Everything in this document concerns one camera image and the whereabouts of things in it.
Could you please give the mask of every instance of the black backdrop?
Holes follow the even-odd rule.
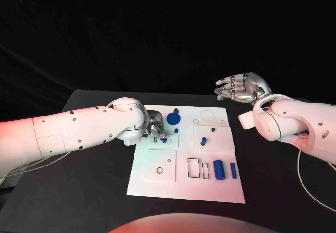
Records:
[[[2,120],[60,112],[77,89],[214,94],[250,71],[276,93],[334,102],[327,9],[239,4],[2,2]]]

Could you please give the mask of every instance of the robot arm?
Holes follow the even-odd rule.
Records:
[[[162,114],[148,111],[138,99],[120,98],[109,106],[0,123],[0,177],[37,160],[115,138],[135,145],[148,134],[166,137]]]
[[[218,100],[231,98],[254,105],[254,110],[240,115],[244,129],[256,127],[269,141],[291,143],[306,154],[336,164],[336,107],[273,94],[265,79],[254,73],[231,76],[217,85],[223,83],[229,84],[216,89]]]

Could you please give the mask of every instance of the robotic hand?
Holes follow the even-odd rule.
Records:
[[[217,81],[217,99],[252,103],[254,110],[240,115],[244,129],[257,128],[269,140],[293,144],[306,154],[336,164],[336,107],[303,103],[273,94],[256,73],[234,75]]]
[[[77,109],[0,123],[0,178],[14,169],[55,155],[110,142],[126,145],[155,134],[165,138],[164,115],[141,101],[120,98],[107,107]]]

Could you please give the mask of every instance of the white board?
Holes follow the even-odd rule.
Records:
[[[226,108],[146,105],[164,114],[168,142],[155,137],[138,145],[128,194],[135,196],[246,203]],[[168,114],[179,109],[181,122],[171,125]],[[190,177],[190,158],[200,159],[200,178]],[[214,160],[223,160],[226,180],[216,179]],[[230,164],[236,163],[239,178]]]

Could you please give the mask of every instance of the black table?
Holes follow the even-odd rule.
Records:
[[[280,232],[336,231],[336,213],[314,201],[299,182],[299,149],[266,141],[256,128],[241,127],[239,115],[253,109],[250,104],[204,95],[79,90],[64,111],[107,105],[120,97],[152,105],[227,108],[247,204],[128,196],[136,146],[115,140],[24,175],[0,212],[0,231],[99,233],[146,216],[177,212],[231,217]],[[301,170],[312,194],[336,208],[336,172],[306,154]]]

